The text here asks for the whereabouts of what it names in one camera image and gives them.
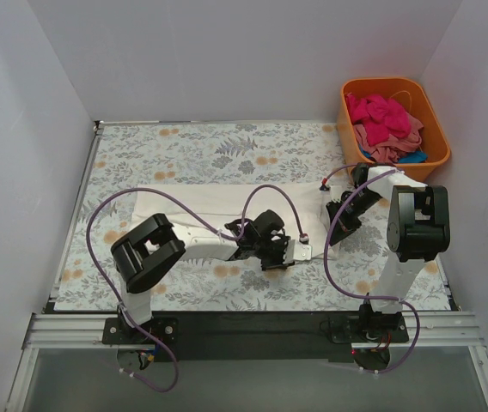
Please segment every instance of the cable connector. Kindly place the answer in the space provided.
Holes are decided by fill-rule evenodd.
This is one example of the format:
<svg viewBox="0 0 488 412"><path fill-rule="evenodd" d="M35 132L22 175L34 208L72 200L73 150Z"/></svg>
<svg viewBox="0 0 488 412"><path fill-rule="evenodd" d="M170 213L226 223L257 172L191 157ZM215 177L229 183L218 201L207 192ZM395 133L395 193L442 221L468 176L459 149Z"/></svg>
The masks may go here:
<svg viewBox="0 0 488 412"><path fill-rule="evenodd" d="M304 233L299 235L299 243L302 243L304 245L309 244L309 235Z"/></svg>
<svg viewBox="0 0 488 412"><path fill-rule="evenodd" d="M326 185L326 183L328 183L328 179L327 178L324 178L322 180L322 184L320 186L320 191L329 191L330 190L330 187Z"/></svg>

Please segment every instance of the orange basket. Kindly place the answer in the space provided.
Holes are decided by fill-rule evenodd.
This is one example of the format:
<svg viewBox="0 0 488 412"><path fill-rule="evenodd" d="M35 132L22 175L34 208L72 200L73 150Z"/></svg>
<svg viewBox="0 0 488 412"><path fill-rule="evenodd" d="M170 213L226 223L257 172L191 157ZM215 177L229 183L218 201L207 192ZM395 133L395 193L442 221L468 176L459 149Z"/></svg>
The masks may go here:
<svg viewBox="0 0 488 412"><path fill-rule="evenodd" d="M345 104L345 95L348 93L353 93L357 98L370 94L380 94L386 99L393 98L414 118L424 124L424 128L420 131L422 136L420 149L427 154L427 160L424 163L397 164L409 178L423 182L431 172L450 157L447 139L442 133L441 125L439 125L422 87L404 77L380 77L350 80L341 88L341 107L336 128L344 151L345 163L372 163L371 160L364 157L358 147L349 111Z"/></svg>

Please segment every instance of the blue cloth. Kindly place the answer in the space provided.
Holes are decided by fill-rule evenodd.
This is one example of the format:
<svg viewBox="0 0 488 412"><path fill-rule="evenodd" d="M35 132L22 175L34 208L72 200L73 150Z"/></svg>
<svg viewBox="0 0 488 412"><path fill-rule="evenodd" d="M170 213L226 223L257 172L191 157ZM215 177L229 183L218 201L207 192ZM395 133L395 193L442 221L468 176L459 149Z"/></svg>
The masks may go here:
<svg viewBox="0 0 488 412"><path fill-rule="evenodd" d="M374 160L370 156L370 153L364 150L360 144L358 145L358 148L361 149L364 157L366 157L367 159L371 159L372 161ZM425 154L421 150L416 150L415 152L409 153L405 157L400 158L397 163L423 163L425 161L427 161L427 154Z"/></svg>

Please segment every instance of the gray wall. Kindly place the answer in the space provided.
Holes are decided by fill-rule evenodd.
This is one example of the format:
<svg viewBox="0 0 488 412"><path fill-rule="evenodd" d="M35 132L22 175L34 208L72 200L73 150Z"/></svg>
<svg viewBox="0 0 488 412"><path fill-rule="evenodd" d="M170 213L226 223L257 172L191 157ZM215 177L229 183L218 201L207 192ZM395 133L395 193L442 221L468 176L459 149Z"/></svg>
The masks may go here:
<svg viewBox="0 0 488 412"><path fill-rule="evenodd" d="M460 0L29 0L93 119L334 118L420 77Z"/></svg>
<svg viewBox="0 0 488 412"><path fill-rule="evenodd" d="M423 76L453 149L436 181L448 187L451 287L488 343L488 2L464 0Z"/></svg>
<svg viewBox="0 0 488 412"><path fill-rule="evenodd" d="M92 126L26 0L0 1L0 410L46 302Z"/></svg>

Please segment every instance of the table surface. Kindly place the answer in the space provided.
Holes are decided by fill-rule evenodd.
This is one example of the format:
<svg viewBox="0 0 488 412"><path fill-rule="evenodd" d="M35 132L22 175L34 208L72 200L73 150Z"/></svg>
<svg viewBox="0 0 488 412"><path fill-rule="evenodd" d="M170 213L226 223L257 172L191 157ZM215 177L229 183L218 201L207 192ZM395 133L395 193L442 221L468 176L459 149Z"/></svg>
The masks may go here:
<svg viewBox="0 0 488 412"><path fill-rule="evenodd" d="M142 184L307 183L344 164L334 124L172 124L106 126L91 160L72 234L57 311L112 311L116 299L99 276L85 244L85 227L100 201ZM343 173L335 185L347 186ZM95 252L115 276L110 245L126 233L136 194L113 201L93 228ZM330 261L334 280L365 294L376 284L387 258L388 202L364 214L363 227L341 243ZM154 311L334 311L356 310L359 300L339 294L314 259L286 271L262 272L259 260L179 262L152 291ZM418 310L449 310L435 262L428 263L407 299Z"/></svg>

